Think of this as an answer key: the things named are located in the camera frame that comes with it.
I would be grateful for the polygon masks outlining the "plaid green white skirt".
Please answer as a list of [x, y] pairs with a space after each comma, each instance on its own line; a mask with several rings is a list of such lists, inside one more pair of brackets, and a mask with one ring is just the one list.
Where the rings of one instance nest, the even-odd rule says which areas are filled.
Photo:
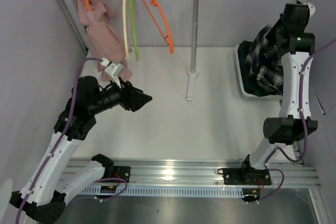
[[252, 82], [252, 92], [258, 97], [283, 94], [283, 67], [278, 49], [268, 35], [271, 25], [262, 28], [244, 60], [248, 67], [248, 80]]

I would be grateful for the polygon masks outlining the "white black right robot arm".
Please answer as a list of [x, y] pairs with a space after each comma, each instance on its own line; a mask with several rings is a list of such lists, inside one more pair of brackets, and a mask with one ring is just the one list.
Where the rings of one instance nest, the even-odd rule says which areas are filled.
[[303, 140], [307, 148], [309, 134], [318, 127], [309, 106], [309, 74], [315, 52], [315, 36], [305, 32], [309, 18], [307, 4], [286, 4], [271, 30], [283, 66], [282, 103], [278, 117], [265, 119], [264, 139], [247, 156], [249, 166], [240, 170], [240, 179], [246, 184], [258, 179], [258, 170], [266, 169], [277, 151], [284, 154], [285, 146]]

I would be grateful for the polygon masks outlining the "pink pleated skirt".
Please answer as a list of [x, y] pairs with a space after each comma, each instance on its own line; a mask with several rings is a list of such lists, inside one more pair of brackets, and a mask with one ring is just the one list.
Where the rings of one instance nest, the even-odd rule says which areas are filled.
[[87, 11], [83, 0], [77, 0], [77, 9], [80, 23], [85, 27], [91, 55], [95, 58], [107, 58], [109, 61], [118, 61], [125, 67], [128, 63], [125, 58], [124, 39], [109, 24], [117, 18], [116, 12], [108, 7], [103, 0], [89, 0], [92, 11]]

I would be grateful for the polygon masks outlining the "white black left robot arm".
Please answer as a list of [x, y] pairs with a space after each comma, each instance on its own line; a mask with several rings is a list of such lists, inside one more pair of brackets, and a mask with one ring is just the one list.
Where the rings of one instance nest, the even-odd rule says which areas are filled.
[[116, 175], [114, 161], [102, 154], [95, 155], [88, 165], [64, 182], [60, 182], [60, 177], [74, 152], [95, 126], [97, 114], [116, 106], [136, 112], [152, 101], [150, 95], [129, 81], [120, 86], [110, 82], [103, 88], [93, 76], [76, 80], [71, 93], [36, 171], [20, 191], [12, 193], [9, 201], [19, 212], [24, 211], [36, 222], [55, 223], [70, 201], [94, 182], [128, 182]]

